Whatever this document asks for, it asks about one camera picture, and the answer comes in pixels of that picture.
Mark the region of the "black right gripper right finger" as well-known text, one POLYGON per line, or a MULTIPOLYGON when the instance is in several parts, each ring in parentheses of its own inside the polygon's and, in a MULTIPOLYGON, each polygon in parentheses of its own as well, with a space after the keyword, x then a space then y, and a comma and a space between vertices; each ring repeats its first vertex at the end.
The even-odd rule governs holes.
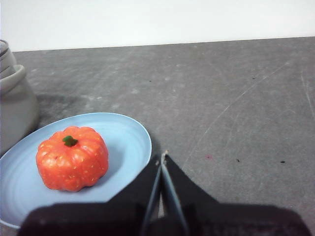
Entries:
POLYGON ((165 152, 166 203, 188 236, 309 236, 296 212, 273 205, 220 203, 196 185, 165 152))

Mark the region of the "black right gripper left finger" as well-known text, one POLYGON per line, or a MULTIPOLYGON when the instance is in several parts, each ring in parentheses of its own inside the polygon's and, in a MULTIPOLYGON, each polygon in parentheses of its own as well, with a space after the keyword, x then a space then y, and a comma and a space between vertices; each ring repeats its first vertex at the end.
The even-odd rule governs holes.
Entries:
POLYGON ((108 202, 54 204, 33 210, 23 236, 139 236, 154 210, 160 163, 147 167, 108 202))

